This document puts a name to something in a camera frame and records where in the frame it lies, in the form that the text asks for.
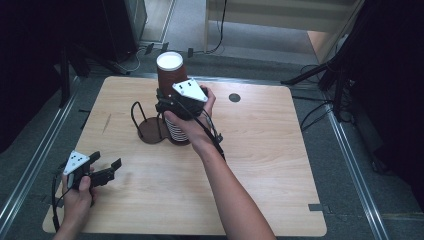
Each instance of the black stand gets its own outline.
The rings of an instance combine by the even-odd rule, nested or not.
[[[281,84],[283,85],[295,85],[302,82],[303,80],[308,79],[309,77],[325,71],[324,75],[318,83],[318,87],[321,91],[327,91],[331,88],[334,82],[336,82],[333,112],[339,122],[341,121],[340,111],[343,87],[348,80],[348,69],[350,65],[349,62],[351,60],[350,56],[353,51],[355,51],[358,42],[365,37],[363,34],[364,28],[380,5],[380,1],[378,1],[378,3],[374,3],[373,6],[368,6],[368,2],[369,1],[365,1],[357,21],[352,29],[352,32],[349,34],[343,46],[331,60],[291,80],[281,81]]]
[[[69,63],[73,66],[76,74],[78,76],[88,77],[90,73],[90,67],[85,61],[84,57],[88,57],[98,62],[100,65],[109,69],[115,74],[118,75],[128,75],[129,72],[123,72],[121,69],[110,64],[108,61],[92,53],[88,49],[76,45],[76,44],[64,44],[61,50],[61,63],[60,63],[60,72],[61,72],[61,88],[62,88],[62,99],[59,107],[62,108],[65,106],[66,102],[69,100],[71,95],[70,82],[69,82]]]

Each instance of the cable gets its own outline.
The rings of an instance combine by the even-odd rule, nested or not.
[[[158,52],[158,51],[162,51],[162,48],[152,48],[152,51],[151,51],[151,52],[149,52],[148,54],[155,53],[155,52]],[[177,53],[187,53],[187,52],[185,52],[185,51],[181,51],[181,50],[174,50],[174,49],[167,49],[166,51],[167,51],[167,52],[177,52]]]
[[[309,97],[299,97],[299,96],[292,96],[292,98],[300,99],[300,100],[317,101],[317,102],[333,102],[333,100],[325,100],[325,99],[309,98]]]
[[[303,67],[300,69],[300,74],[303,74],[303,70],[305,70],[305,68],[307,68],[307,67],[317,67],[317,66],[318,66],[318,65],[316,65],[316,64],[308,64],[308,65],[305,65],[305,66],[303,66]],[[319,82],[321,79],[318,77],[318,74],[315,74],[315,76],[317,77],[318,82]],[[318,82],[315,82],[315,81],[310,80],[309,78],[307,78],[307,79],[306,79],[306,81],[308,81],[308,82],[310,82],[310,83],[318,83]]]
[[[353,101],[352,97],[350,96],[350,93],[349,93],[351,87],[352,87],[351,81],[345,81],[343,89],[342,89],[342,97],[340,99],[338,119],[341,122],[355,124],[354,115],[350,111],[350,107],[351,107],[352,101]],[[340,114],[340,113],[347,113],[348,115],[350,115],[350,117],[347,116],[347,119],[344,119],[342,117],[342,114]]]
[[[227,10],[227,1],[228,1],[228,0],[225,0],[225,1],[224,1],[224,10],[222,11],[221,29],[220,29],[220,39],[219,39],[219,43],[218,43],[218,45],[217,45],[214,49],[209,50],[209,51],[206,51],[206,52],[203,52],[203,51],[195,51],[195,52],[193,52],[193,53],[212,54],[212,53],[216,52],[216,50],[218,50],[218,48],[221,46],[221,44],[222,44],[222,39],[224,38],[224,21],[225,21],[225,12],[226,12],[226,10]]]
[[[220,34],[222,34],[222,31],[221,31],[221,29],[222,29],[222,28],[220,28],[220,27],[219,27],[219,21],[218,21],[218,20],[216,20],[216,28],[218,29],[218,32],[219,32]],[[222,47],[221,52],[220,52],[220,53],[216,53],[215,55],[220,56],[222,53],[224,53],[224,52],[225,52],[225,45],[221,45],[221,47]]]
[[[197,124],[200,125],[200,127],[203,128],[203,131],[205,131],[206,135],[212,141],[212,143],[215,146],[216,150],[219,152],[219,154],[221,154],[221,156],[224,159],[224,161],[226,161],[225,160],[225,155],[224,155],[224,150],[219,145],[219,139],[217,139],[215,136],[213,136],[212,133],[210,132],[210,130],[207,127],[205,127],[205,125],[199,119],[197,119],[197,117],[195,117],[180,101],[178,101],[178,99],[176,99],[175,97],[173,97],[172,99],[174,101],[176,101],[181,106],[181,108],[184,109],[184,111],[186,111],[194,119],[194,121],[196,121]]]
[[[55,228],[55,230],[56,230],[56,232],[59,230],[59,228],[60,228],[60,224],[59,224],[59,219],[58,219],[58,216],[57,216],[57,206],[59,205],[59,202],[60,202],[60,200],[62,200],[62,198],[69,192],[69,190],[70,189],[68,189],[68,191],[66,191],[64,194],[62,194],[62,196],[56,201],[56,197],[55,197],[55,195],[56,195],[56,182],[57,182],[57,178],[59,177],[59,175],[61,175],[62,174],[62,169],[66,166],[66,163],[67,163],[68,161],[65,161],[65,162],[63,162],[62,164],[60,164],[59,165],[59,167],[57,168],[57,170],[56,170],[56,172],[54,173],[54,176],[53,176],[53,180],[52,180],[52,210],[53,210],[53,217],[52,217],[52,220],[53,220],[53,225],[54,225],[54,228]]]
[[[314,125],[315,123],[321,121],[322,119],[324,119],[324,117],[330,113],[331,111],[333,111],[333,109],[328,109],[324,114],[322,114],[321,116],[319,116],[318,118],[316,118],[314,121],[312,121],[310,124],[306,125],[305,127],[301,128],[301,131],[304,132],[306,131],[309,127],[311,127],[312,125]]]
[[[314,108],[312,111],[310,111],[306,117],[302,120],[301,124],[300,124],[300,129],[302,132],[304,132],[306,129],[308,129],[309,127],[311,127],[313,124],[317,123],[318,121],[322,120],[325,115],[327,115],[329,112],[332,111],[332,109],[327,110],[323,115],[321,115],[320,117],[318,117],[317,119],[315,119],[314,121],[312,121],[312,123],[308,124],[307,126],[303,127],[303,125],[306,122],[306,119],[308,119],[309,116],[311,116],[312,113],[314,113],[315,111],[317,111],[318,109],[320,109],[322,106],[325,106],[326,104],[330,104],[332,103],[332,101],[326,100],[323,103],[321,103],[318,107]]]
[[[123,70],[125,70],[125,71],[127,71],[127,72],[134,72],[134,71],[136,71],[138,68],[140,68],[140,65],[141,65],[141,63],[140,63],[140,59],[138,58],[138,53],[139,52],[141,52],[142,50],[145,50],[146,49],[146,47],[144,47],[144,48],[140,48],[136,53],[135,53],[135,57],[137,58],[137,67],[136,68],[134,68],[134,69],[127,69],[127,68],[125,68],[125,67],[123,67],[123,66],[121,66],[120,64],[118,64],[118,63],[115,63],[116,64],[116,66],[118,66],[118,67],[120,67],[121,69],[123,69]]]
[[[203,109],[203,115],[206,116],[206,120],[208,121],[209,125],[211,126],[211,129],[213,131],[213,136],[218,141],[218,143],[221,142],[223,138],[222,138],[221,134],[218,134],[218,132],[216,131],[215,125],[212,122],[212,118],[208,114],[208,112],[206,112],[205,109]]]

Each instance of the gray floor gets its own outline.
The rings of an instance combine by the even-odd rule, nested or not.
[[[175,0],[145,0],[144,2],[148,16],[141,39],[144,42],[162,42]]]
[[[177,0],[163,42],[169,49],[204,49],[206,1]],[[219,42],[220,23],[209,22],[208,50]],[[214,55],[275,61],[293,64],[317,64],[306,31],[246,24],[224,24],[224,38]]]
[[[187,2],[191,2],[193,5],[201,4],[198,3],[201,1],[178,0],[172,17],[178,17],[178,9],[184,8],[180,4]],[[177,31],[173,28],[174,22],[171,22],[172,24],[170,24],[165,37],[165,41],[169,41],[170,43],[170,49],[181,51],[186,51],[188,47],[201,49],[202,38],[190,38],[193,41],[190,42],[191,40],[187,40],[188,34],[182,34],[180,30]],[[192,33],[195,33],[192,35],[199,34],[199,36],[203,37],[203,33]],[[283,47],[276,47],[276,49],[279,48],[281,50],[267,48],[267,52],[264,53],[266,59],[252,59],[255,56],[254,54],[244,54],[248,52],[246,49],[257,48],[259,52],[261,51],[258,45],[259,42],[255,41],[245,42],[238,40],[237,44],[240,50],[238,54],[229,52],[228,50],[232,48],[232,45],[237,45],[236,43],[232,43],[232,40],[230,41],[230,39],[237,39],[238,36],[234,34],[225,38],[225,51],[221,54],[217,56],[196,55],[193,58],[187,58],[183,54],[184,62],[187,72],[193,76],[219,77],[221,81],[253,79],[258,84],[279,85],[279,80],[291,79],[300,73],[304,65],[314,63],[309,56],[313,56],[313,52],[311,52],[308,39],[304,38],[300,41],[303,42],[303,47],[301,47],[301,51],[298,51],[298,46],[295,43],[299,41],[298,39],[301,38],[302,34],[297,32],[294,35],[296,36],[282,40],[285,42]],[[271,52],[280,54],[279,51],[285,57],[275,58],[273,54],[268,54]],[[149,55],[144,55],[144,52],[141,51],[138,54],[141,65],[130,76],[137,77],[155,73],[155,59],[158,54],[159,51],[157,50]],[[138,62],[133,57],[128,62],[123,63],[123,65],[131,68],[137,66]],[[57,139],[49,149],[43,167],[20,207],[5,239],[47,239],[52,237],[52,234],[44,233],[41,229],[41,223],[49,207],[48,204],[44,203],[43,199],[46,196],[50,196],[51,172],[74,149],[82,132],[81,126],[87,117],[87,113],[80,112],[79,110],[91,109],[103,80],[108,75],[111,75],[108,70],[101,66],[93,65],[90,76],[86,79],[81,79],[81,85],[75,103]],[[313,81],[316,81],[316,79],[311,78],[311,82],[305,81],[292,88],[292,95],[320,98],[322,94],[317,90],[316,84]],[[0,180],[3,183],[0,185],[0,200],[2,203],[8,199],[8,196],[17,185],[25,167],[36,151],[44,132],[46,132],[50,122],[53,120],[58,110],[57,105],[59,102],[60,92],[45,104],[40,113],[34,117],[15,140],[14,144],[7,151],[0,154],[0,162],[4,166],[7,166],[6,171],[0,172]],[[299,121],[302,121],[312,109],[319,105],[318,102],[299,99],[294,99],[294,103]],[[315,119],[323,112],[324,109],[320,109],[309,120]],[[392,239],[423,239],[424,217],[411,194],[409,186],[396,176],[376,174],[371,166],[370,155],[366,151],[356,127],[352,124],[342,124],[342,126],[371,195],[380,211],[389,237]],[[319,121],[303,132],[303,137],[321,204],[328,207],[328,210],[324,211],[328,232],[322,239],[373,239],[374,235],[369,226],[369,221],[348,171],[346,160],[340,149],[339,142],[335,137],[330,119],[326,117],[322,121]],[[80,239],[150,240],[180,239],[180,237],[83,234]],[[201,239],[225,238],[204,236]]]

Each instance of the floor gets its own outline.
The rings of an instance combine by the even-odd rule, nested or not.
[[[152,34],[149,30],[145,33],[147,36],[142,37],[144,44],[154,42],[159,47],[161,43],[169,43],[169,50],[187,52],[189,48],[193,48],[194,52],[203,51],[206,1],[175,0],[173,4],[170,0],[147,0],[146,6],[154,13],[148,14],[150,17],[146,28],[163,29],[164,38],[158,37],[152,41],[150,36],[160,34]],[[168,12],[169,6],[173,9],[169,15],[171,21],[167,22],[163,13]],[[153,21],[152,15],[159,18],[160,24]],[[303,30],[226,22],[223,34],[222,44],[214,55],[303,65],[317,64],[308,34]],[[208,38],[207,49],[214,49],[220,39],[220,22],[209,22]]]

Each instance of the black cable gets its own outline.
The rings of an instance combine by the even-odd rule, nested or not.
[[[292,96],[292,98],[294,98],[294,99],[300,99],[300,100],[317,101],[317,102],[333,102],[333,100],[325,100],[325,99],[309,98],[309,97],[300,97],[300,96]]]
[[[154,53],[154,52],[158,52],[158,51],[162,51],[162,48],[152,48],[152,51],[148,54]],[[181,51],[181,50],[174,50],[174,49],[167,49],[167,52],[176,52],[176,53],[186,53],[186,51]]]
[[[314,125],[315,123],[321,121],[322,119],[324,119],[324,117],[330,113],[331,111],[333,111],[333,109],[328,109],[324,114],[322,114],[321,116],[319,116],[318,118],[316,118],[314,121],[312,121],[310,124],[306,125],[305,127],[301,128],[301,131],[304,132],[306,131],[306,129],[308,129],[309,127],[311,127],[312,125]]]
[[[212,135],[212,133],[210,132],[210,130],[207,127],[205,127],[205,125],[199,119],[197,119],[197,117],[195,117],[180,101],[178,101],[175,97],[173,97],[172,99],[174,101],[176,101],[181,106],[181,108],[183,108],[184,111],[186,111],[190,115],[190,117],[193,118],[197,122],[197,124],[200,125],[201,128],[203,128],[203,131],[205,131],[206,135],[212,141],[212,143],[215,146],[216,150],[218,150],[219,154],[221,154],[221,156],[224,159],[224,161],[226,161],[225,160],[225,155],[224,155],[224,150],[219,145],[219,140],[216,137],[214,137]]]
[[[305,122],[306,122],[306,119],[308,119],[308,117],[309,117],[312,113],[314,113],[315,111],[317,111],[318,109],[320,109],[322,106],[325,106],[326,104],[330,104],[330,103],[332,103],[332,101],[331,101],[331,100],[327,100],[327,101],[325,101],[325,102],[321,103],[318,107],[314,108],[312,111],[310,111],[310,112],[306,115],[306,117],[302,120],[302,122],[301,122],[301,124],[300,124],[300,129],[301,129],[301,131],[302,131],[302,132],[303,132],[303,131],[305,131],[306,129],[308,129],[309,127],[311,127],[313,124],[315,124],[315,123],[317,123],[318,121],[320,121],[321,119],[323,119],[323,118],[324,118],[324,116],[325,116],[325,115],[327,115],[329,112],[331,112],[331,111],[332,111],[332,109],[327,110],[325,114],[323,114],[322,116],[320,116],[320,117],[318,117],[317,119],[315,119],[314,121],[312,121],[312,123],[308,124],[306,127],[303,127],[303,125],[304,125],[304,124],[305,124]]]
[[[209,113],[208,112],[206,112],[206,110],[205,109],[203,109],[203,114],[206,116],[206,118],[208,119],[208,122],[210,123],[210,125],[211,125],[211,129],[212,129],[212,131],[213,131],[213,135],[214,135],[214,137],[216,138],[217,136],[218,136],[218,132],[216,131],[216,129],[215,129],[215,125],[213,124],[213,122],[212,122],[212,118],[211,118],[211,116],[209,116]]]
[[[352,97],[350,96],[350,88],[351,88],[351,84],[349,81],[345,81],[344,86],[343,86],[343,91],[342,91],[342,97],[341,97],[341,103],[340,103],[340,113],[344,112],[350,115],[350,118],[348,117],[348,119],[344,119],[342,117],[342,114],[339,113],[339,120],[341,122],[345,122],[345,123],[352,123],[354,124],[354,119],[353,119],[353,114],[350,111],[350,107],[352,105]]]
[[[220,39],[219,39],[219,43],[218,45],[209,51],[203,52],[203,51],[196,51],[193,53],[204,53],[204,54],[212,54],[214,52],[216,52],[216,50],[218,50],[218,48],[221,46],[222,44],[222,39],[224,38],[224,21],[225,21],[225,12],[227,10],[227,0],[224,1],[224,10],[222,11],[222,19],[221,19],[221,30],[220,30]]]
[[[62,200],[65,197],[65,195],[72,189],[72,188],[68,188],[68,190],[65,193],[63,193],[58,200],[56,200],[56,197],[55,197],[56,181],[59,174],[61,173],[56,174],[53,177],[53,181],[52,181],[52,210],[53,210],[52,220],[53,220],[53,225],[56,232],[59,231],[59,228],[60,228],[59,218],[57,216],[57,206],[59,205],[60,200]]]
[[[303,74],[303,70],[305,70],[305,68],[307,68],[307,67],[317,67],[318,65],[316,65],[316,64],[309,64],[309,65],[305,65],[305,66],[303,66],[301,69],[300,69],[300,74]],[[318,74],[315,74],[315,76],[316,76],[316,78],[318,79],[318,81],[317,82],[315,82],[315,81],[312,81],[312,80],[310,80],[309,78],[307,78],[306,79],[306,81],[307,82],[310,82],[310,83],[319,83],[319,81],[321,80],[319,77],[318,77]]]

